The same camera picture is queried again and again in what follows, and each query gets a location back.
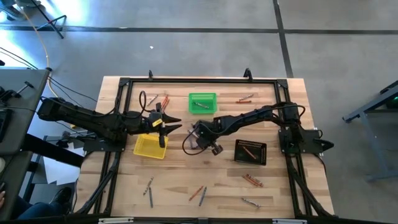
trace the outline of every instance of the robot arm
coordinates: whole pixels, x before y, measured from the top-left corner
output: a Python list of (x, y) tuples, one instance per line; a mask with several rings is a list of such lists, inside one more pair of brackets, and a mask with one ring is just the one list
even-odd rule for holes
[[(238, 116), (220, 116), (214, 118), (212, 122), (199, 120), (193, 125), (192, 134), (197, 137), (196, 142), (202, 150), (212, 147), (211, 151), (217, 155), (223, 150), (222, 146), (216, 142), (219, 137), (235, 133), (239, 128), (247, 125), (271, 121), (282, 127), (279, 134), (280, 140), (282, 138), (282, 152), (305, 152), (307, 149), (308, 152), (319, 153), (333, 147), (333, 143), (320, 139), (318, 130), (304, 130), (301, 127), (298, 107), (303, 108), (303, 112), (305, 111), (303, 106), (284, 102), (263, 106)], [(282, 110), (281, 118), (272, 112), (278, 109)]]
[(128, 111), (125, 114), (115, 111), (113, 109), (109, 113), (102, 114), (75, 106), (62, 98), (44, 98), (37, 113), (42, 120), (75, 124), (96, 133), (99, 138), (109, 142), (122, 140), (124, 133), (159, 133), (159, 144), (164, 147), (164, 136), (181, 127), (181, 124), (164, 125), (179, 122), (181, 119), (167, 116), (161, 111), (160, 103), (156, 104), (156, 110), (150, 111), (148, 117), (137, 111)]

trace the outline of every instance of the yellow plastic bin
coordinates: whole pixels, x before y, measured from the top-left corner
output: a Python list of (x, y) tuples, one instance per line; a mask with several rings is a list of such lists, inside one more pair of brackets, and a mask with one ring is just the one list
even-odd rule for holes
[(164, 137), (165, 147), (159, 146), (159, 136), (154, 134), (140, 134), (138, 136), (136, 146), (134, 146), (134, 154), (146, 156), (156, 159), (163, 159), (166, 153), (168, 137)]

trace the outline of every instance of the wooden tabletop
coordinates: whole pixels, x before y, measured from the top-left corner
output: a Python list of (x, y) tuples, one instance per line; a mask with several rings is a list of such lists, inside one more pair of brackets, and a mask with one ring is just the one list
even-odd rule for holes
[[(96, 111), (105, 113), (114, 106), (120, 77), (104, 77)], [(313, 128), (313, 119), (304, 80), (288, 79), (290, 99), (306, 107), (302, 126)], [(288, 218), (294, 217), (285, 157), (279, 149), (277, 132), (279, 127), (272, 122), (261, 122), (241, 128), (218, 142), (224, 151), (214, 156), (210, 150), (197, 156), (188, 156), (182, 151), (182, 141), (187, 129), (198, 119), (211, 121), (215, 116), (238, 115), (275, 103), (274, 87), (267, 84), (222, 84), (222, 83), (135, 83), (132, 89), (130, 110), (140, 111), (138, 96), (141, 90), (148, 99), (159, 94), (161, 102), (165, 94), (170, 103), (165, 112), (182, 119), (183, 126), (169, 134), (169, 143), (164, 159), (152, 159), (133, 154), (137, 136), (129, 136), (126, 150), (122, 154), (118, 180), (114, 194), (112, 216), (129, 217), (213, 217), (213, 218)], [(215, 92), (218, 109), (215, 114), (194, 115), (188, 112), (188, 94), (193, 92)], [(235, 101), (254, 94), (251, 104), (237, 105)], [(257, 166), (233, 161), (236, 139), (267, 144), (267, 165)], [(103, 152), (94, 152), (83, 163), (78, 180), (78, 200), (75, 210), (88, 200), (98, 185), (103, 163)], [(328, 183), (321, 162), (311, 154), (303, 154), (307, 185), (325, 210), (333, 213)], [(264, 187), (254, 187), (241, 176), (251, 174)], [(154, 207), (150, 207), (149, 196), (143, 196), (151, 177)], [(200, 195), (188, 201), (200, 186), (207, 186), (206, 197), (198, 206)], [(108, 189), (104, 192), (103, 207)], [(298, 190), (300, 208), (304, 212), (301, 191)], [(256, 208), (241, 200), (246, 197), (262, 207)]]

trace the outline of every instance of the green plastic container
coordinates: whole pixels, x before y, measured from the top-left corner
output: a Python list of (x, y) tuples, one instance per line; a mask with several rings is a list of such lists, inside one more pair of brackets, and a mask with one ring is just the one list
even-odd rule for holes
[[(199, 103), (208, 108), (196, 105)], [(216, 93), (190, 93), (189, 94), (189, 112), (193, 114), (212, 114), (217, 111)]]

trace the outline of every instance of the concrete floor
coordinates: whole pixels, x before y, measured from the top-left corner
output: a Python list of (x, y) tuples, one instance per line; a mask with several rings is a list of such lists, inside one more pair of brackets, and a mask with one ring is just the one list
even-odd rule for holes
[[(277, 28), (272, 0), (43, 2), (51, 17), (67, 14), (68, 26)], [(279, 0), (279, 4), (286, 29), (398, 29), (395, 0)], [(35, 25), (44, 22), (38, 13), (30, 11), (30, 15)], [(2, 14), (0, 21), (27, 25), (5, 21)], [(147, 75), (149, 69), (154, 75), (240, 77), (250, 67), (255, 77), (286, 77), (278, 34), (67, 32), (63, 40), (54, 32), (40, 34), (53, 77), (94, 98), (103, 76)], [(286, 39), (294, 77), (305, 79), (315, 124), (325, 139), (335, 143), (324, 157), (335, 213), (397, 222), (397, 179), (365, 181), (366, 174), (378, 170), (375, 155), (362, 125), (358, 121), (345, 124), (341, 117), (397, 80), (398, 36), (286, 35)], [(0, 45), (38, 67), (46, 66), (34, 32), (0, 30)], [(0, 59), (17, 65), (3, 55)], [(44, 95), (51, 95), (48, 89)], [(95, 106), (71, 96), (83, 106)], [(391, 134), (396, 118), (377, 117), (372, 122), (378, 134)], [(29, 132), (42, 137), (63, 130), (35, 118)], [(392, 167), (398, 159), (398, 153), (391, 151), (397, 146), (393, 140), (382, 139)], [(46, 187), (36, 190), (39, 200), (44, 197), (41, 188)]]

